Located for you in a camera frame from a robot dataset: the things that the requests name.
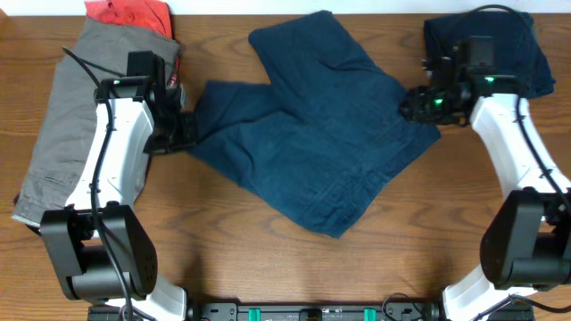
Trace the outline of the blue shorts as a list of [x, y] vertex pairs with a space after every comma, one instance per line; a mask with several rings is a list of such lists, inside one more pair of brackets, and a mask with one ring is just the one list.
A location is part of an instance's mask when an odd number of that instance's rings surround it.
[[342, 236], [440, 137], [331, 12], [249, 36], [268, 84], [209, 81], [191, 153], [312, 232]]

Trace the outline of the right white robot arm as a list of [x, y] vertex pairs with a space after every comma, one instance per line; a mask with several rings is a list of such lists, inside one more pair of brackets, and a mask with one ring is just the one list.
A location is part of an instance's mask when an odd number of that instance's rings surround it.
[[523, 81], [501, 74], [494, 56], [489, 37], [471, 37], [454, 57], [426, 58], [428, 85], [412, 88], [400, 107], [408, 121], [472, 128], [504, 197], [478, 266], [443, 290], [427, 311], [432, 320], [530, 320], [534, 309], [570, 310], [530, 298], [570, 283], [570, 181], [534, 126]]

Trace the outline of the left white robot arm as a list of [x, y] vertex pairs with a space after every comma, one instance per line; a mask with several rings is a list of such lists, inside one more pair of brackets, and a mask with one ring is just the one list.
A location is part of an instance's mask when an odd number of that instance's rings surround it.
[[91, 320], [189, 320], [187, 291], [158, 272], [155, 247], [135, 201], [154, 155], [197, 143], [182, 87], [165, 61], [131, 52], [125, 73], [96, 79], [96, 130], [79, 181], [60, 210], [48, 210], [40, 234], [69, 300], [90, 303]]

